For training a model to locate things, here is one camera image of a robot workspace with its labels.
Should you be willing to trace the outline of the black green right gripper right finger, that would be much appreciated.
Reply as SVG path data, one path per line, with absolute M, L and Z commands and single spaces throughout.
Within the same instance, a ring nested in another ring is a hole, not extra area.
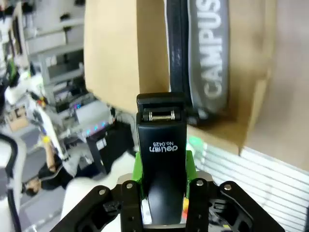
M 209 173 L 196 171 L 191 151 L 186 152 L 189 199 L 186 232 L 209 232 L 213 212 L 232 232 L 285 232 L 284 228 L 234 181 L 216 185 Z

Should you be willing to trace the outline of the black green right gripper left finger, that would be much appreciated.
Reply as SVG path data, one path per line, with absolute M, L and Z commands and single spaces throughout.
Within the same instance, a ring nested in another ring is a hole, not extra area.
M 145 232 L 141 212 L 142 164 L 136 153 L 133 173 L 118 178 L 113 189 L 93 187 L 51 232 L 102 232 L 117 217 L 120 228 L 111 232 Z

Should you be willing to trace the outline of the black stapler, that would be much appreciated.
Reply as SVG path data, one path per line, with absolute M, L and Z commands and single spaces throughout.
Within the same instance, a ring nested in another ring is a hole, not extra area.
M 181 221 L 186 192 L 187 121 L 181 93 L 137 96 L 142 188 L 154 225 Z

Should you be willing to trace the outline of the grey Campus pencil case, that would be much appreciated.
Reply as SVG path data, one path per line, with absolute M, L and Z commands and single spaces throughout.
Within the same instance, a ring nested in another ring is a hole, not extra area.
M 165 0 L 170 90 L 185 97 L 187 122 L 214 120 L 227 105 L 229 1 Z

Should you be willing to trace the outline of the person's right forearm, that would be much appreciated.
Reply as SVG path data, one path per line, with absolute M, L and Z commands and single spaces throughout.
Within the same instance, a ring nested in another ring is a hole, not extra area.
M 56 171 L 55 158 L 54 158 L 54 152 L 53 152 L 53 148 L 52 148 L 52 145 L 51 145 L 50 138 L 48 136 L 44 136 L 42 140 L 43 140 L 44 149 L 45 149 L 45 153 L 46 153 L 47 168 L 50 171 L 55 172 Z

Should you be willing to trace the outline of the brown cardboard box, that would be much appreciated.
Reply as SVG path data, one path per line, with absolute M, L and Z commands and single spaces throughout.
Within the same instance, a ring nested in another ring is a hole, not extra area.
M 188 133 L 240 154 L 259 116 L 272 71 L 277 0 L 228 1 L 227 105 L 214 120 L 188 124 Z M 131 113 L 138 112 L 139 94 L 174 92 L 165 0 L 87 0 L 84 65 L 87 89 Z

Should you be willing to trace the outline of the white slatted panel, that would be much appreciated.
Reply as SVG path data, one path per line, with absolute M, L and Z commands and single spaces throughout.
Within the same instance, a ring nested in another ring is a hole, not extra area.
M 245 149 L 237 156 L 202 142 L 189 142 L 196 167 L 216 184 L 234 181 L 286 232 L 309 228 L 309 172 Z

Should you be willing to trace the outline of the black cabinet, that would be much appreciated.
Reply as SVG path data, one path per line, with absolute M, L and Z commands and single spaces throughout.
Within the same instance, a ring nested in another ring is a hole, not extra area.
M 124 122 L 105 126 L 87 137 L 86 142 L 97 170 L 103 174 L 109 174 L 113 162 L 134 147 L 131 126 Z

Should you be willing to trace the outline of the person's black shirt torso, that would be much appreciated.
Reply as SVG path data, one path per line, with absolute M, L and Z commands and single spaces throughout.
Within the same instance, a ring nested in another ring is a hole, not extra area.
M 48 169 L 45 163 L 38 172 L 38 178 L 41 180 L 42 189 L 54 190 L 58 187 L 65 189 L 73 177 L 66 171 L 62 165 L 62 160 L 54 155 L 55 158 L 55 172 Z

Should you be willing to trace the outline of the grey device with lit LEDs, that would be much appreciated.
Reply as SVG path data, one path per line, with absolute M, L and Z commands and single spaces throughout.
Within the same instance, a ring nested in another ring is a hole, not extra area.
M 73 115 L 76 122 L 70 127 L 70 134 L 82 140 L 113 123 L 111 108 L 99 100 L 84 105 L 75 104 Z

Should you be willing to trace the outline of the grey metal shelving rack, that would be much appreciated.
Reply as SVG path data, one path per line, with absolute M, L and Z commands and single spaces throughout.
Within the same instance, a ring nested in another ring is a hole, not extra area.
M 80 36 L 75 42 L 69 42 L 64 28 L 80 28 L 83 26 L 83 18 L 74 18 L 64 20 L 46 30 L 38 31 L 33 29 L 30 31 L 30 35 L 27 34 L 25 29 L 21 30 L 23 55 L 19 61 L 20 66 L 26 67 L 30 64 L 32 59 L 38 59 L 42 72 L 45 94 L 50 102 L 55 101 L 54 87 L 58 84 L 83 76 L 84 65 L 81 61 L 78 61 L 75 69 L 70 70 L 70 65 L 60 65 L 57 71 L 50 72 L 47 67 L 46 59 L 82 50 L 84 48 L 83 37 Z

